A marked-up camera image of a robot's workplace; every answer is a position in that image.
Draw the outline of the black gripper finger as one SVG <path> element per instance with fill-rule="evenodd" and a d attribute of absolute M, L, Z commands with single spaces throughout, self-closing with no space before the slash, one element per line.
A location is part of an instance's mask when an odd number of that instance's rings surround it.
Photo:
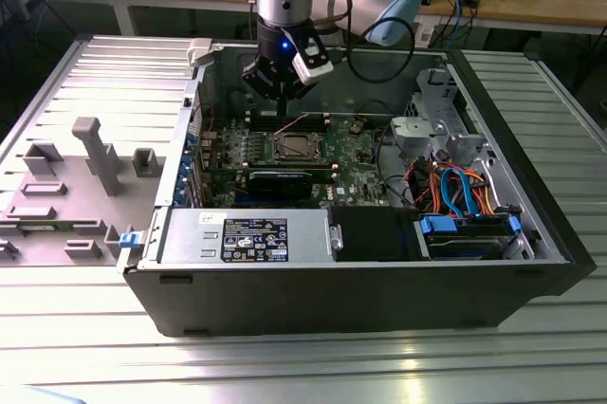
<path fill-rule="evenodd" d="M 276 103 L 278 115 L 286 114 L 285 75 L 271 60 L 254 60 L 243 69 L 243 81 L 262 98 Z"/>
<path fill-rule="evenodd" d="M 283 82 L 283 114 L 287 113 L 288 103 L 300 99 L 313 88 L 312 85 L 304 85 L 301 81 L 288 80 Z"/>

